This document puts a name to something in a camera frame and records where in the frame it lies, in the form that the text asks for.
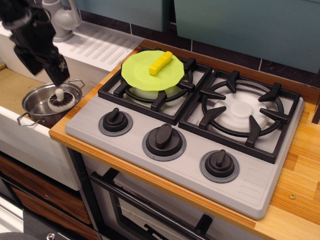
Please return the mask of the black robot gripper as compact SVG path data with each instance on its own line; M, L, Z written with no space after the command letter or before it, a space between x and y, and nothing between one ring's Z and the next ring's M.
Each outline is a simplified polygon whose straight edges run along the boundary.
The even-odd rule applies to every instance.
M26 12L9 26L13 50L30 73L44 69L56 87L70 77L65 58L53 45L56 32L46 12Z

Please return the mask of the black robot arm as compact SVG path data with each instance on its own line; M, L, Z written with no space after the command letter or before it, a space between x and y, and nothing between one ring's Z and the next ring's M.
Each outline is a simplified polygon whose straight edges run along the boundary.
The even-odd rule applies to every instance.
M33 75L45 70L57 87L70 77L65 58L53 44L56 31L43 8L27 0L2 0L0 19L11 32L15 54Z

